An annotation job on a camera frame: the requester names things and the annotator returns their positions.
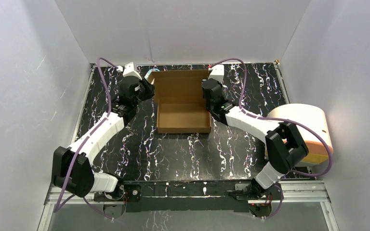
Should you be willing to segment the brown cardboard box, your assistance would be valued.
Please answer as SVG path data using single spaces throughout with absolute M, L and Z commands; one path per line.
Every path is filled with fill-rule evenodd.
M 211 115 L 201 87 L 208 75 L 208 70 L 151 72 L 148 80 L 155 87 L 158 133 L 210 133 Z

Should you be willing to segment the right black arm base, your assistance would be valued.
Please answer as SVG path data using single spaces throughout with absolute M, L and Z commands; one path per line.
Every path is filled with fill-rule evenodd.
M 272 211 L 272 202 L 274 199 L 273 193 L 279 193 L 279 204 L 276 210 Z M 235 189 L 227 191 L 225 195 L 232 197 L 237 201 L 259 200 L 259 203 L 249 203 L 249 211 L 254 218 L 266 220 L 275 216 L 281 209 L 284 194 L 281 185 L 276 182 L 268 188 L 263 188 L 255 179 L 252 179 L 249 184 L 238 183 Z

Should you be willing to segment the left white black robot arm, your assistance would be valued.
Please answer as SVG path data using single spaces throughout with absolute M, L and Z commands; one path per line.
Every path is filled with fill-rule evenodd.
M 112 173 L 97 173 L 94 159 L 106 144 L 122 131 L 136 115 L 140 102 L 155 95 L 152 80 L 126 76 L 118 85 L 118 94 L 108 99 L 108 110 L 80 139 L 68 147 L 58 147 L 53 153 L 51 182 L 62 191 L 78 197 L 105 192 L 112 200 L 124 196 L 120 177 Z

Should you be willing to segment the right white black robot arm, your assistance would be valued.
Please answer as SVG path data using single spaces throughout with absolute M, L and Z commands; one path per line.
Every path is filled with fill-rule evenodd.
M 225 99 L 222 84 L 215 79 L 204 80 L 201 87 L 206 108 L 216 121 L 251 134 L 265 144 L 268 162 L 251 181 L 252 194 L 265 199 L 271 187 L 309 154 L 297 126 L 249 116 Z

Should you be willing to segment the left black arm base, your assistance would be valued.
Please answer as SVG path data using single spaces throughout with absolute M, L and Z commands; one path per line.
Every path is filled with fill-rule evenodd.
M 141 200 L 141 189 L 139 184 L 118 183 L 113 192 L 95 192 L 94 201 L 103 204 L 105 215 L 117 219 L 125 213 L 128 202 Z

